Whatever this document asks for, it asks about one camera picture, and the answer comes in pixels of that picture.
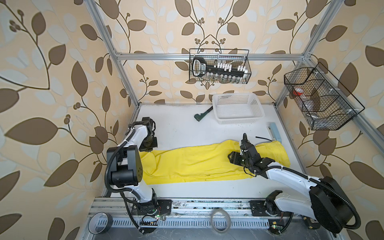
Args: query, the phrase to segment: yellow cloth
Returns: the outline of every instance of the yellow cloth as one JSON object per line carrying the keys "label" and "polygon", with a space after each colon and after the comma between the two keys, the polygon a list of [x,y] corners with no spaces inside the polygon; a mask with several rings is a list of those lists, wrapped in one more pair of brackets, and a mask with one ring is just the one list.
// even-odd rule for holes
{"label": "yellow cloth", "polygon": [[[288,155],[278,141],[256,145],[256,150],[261,157],[290,166]],[[207,146],[140,152],[143,179],[147,184],[165,184],[251,178],[244,173],[243,167],[229,162],[228,154],[232,151],[240,152],[239,143],[227,140]]]}

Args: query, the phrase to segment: dark green tool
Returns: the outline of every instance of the dark green tool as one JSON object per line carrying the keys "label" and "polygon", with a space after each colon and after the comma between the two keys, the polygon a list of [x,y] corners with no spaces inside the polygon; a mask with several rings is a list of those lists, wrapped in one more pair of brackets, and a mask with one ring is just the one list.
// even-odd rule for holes
{"label": "dark green tool", "polygon": [[212,107],[210,107],[207,111],[205,111],[202,114],[195,114],[195,119],[200,122],[200,120],[202,120],[203,117],[205,117],[210,111],[212,111],[213,108],[214,107],[212,106]]}

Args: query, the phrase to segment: folded yellow fabric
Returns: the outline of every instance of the folded yellow fabric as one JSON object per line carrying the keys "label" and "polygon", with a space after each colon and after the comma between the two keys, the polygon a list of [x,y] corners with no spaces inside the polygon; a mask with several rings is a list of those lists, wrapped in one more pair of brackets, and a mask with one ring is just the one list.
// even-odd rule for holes
{"label": "folded yellow fabric", "polygon": [[[256,145],[256,150],[261,157],[290,166],[288,155],[278,141]],[[251,178],[244,173],[243,167],[229,162],[228,154],[232,151],[240,152],[239,143],[227,140],[207,146],[140,152],[143,179],[147,184],[166,184]]]}

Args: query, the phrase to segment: light blue object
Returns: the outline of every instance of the light blue object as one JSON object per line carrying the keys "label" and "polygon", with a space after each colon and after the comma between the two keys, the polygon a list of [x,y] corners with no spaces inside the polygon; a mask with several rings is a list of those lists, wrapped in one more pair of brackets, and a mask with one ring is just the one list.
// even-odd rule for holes
{"label": "light blue object", "polygon": [[272,122],[270,127],[271,127],[273,138],[276,139],[276,141],[281,142],[281,136],[280,136],[279,130],[277,130],[276,123]]}

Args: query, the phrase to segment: black tape roll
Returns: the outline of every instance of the black tape roll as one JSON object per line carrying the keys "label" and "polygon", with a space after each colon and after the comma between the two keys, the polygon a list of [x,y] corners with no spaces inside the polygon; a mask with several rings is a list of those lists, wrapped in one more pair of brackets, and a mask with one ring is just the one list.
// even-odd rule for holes
{"label": "black tape roll", "polygon": [[[107,224],[105,225],[104,228],[97,229],[96,226],[99,222],[99,219],[105,218],[105,217],[107,218]],[[112,227],[112,224],[113,224],[113,218],[110,214],[105,212],[99,212],[93,215],[93,217],[89,221],[88,230],[92,234],[101,234],[101,233],[107,232]]]}

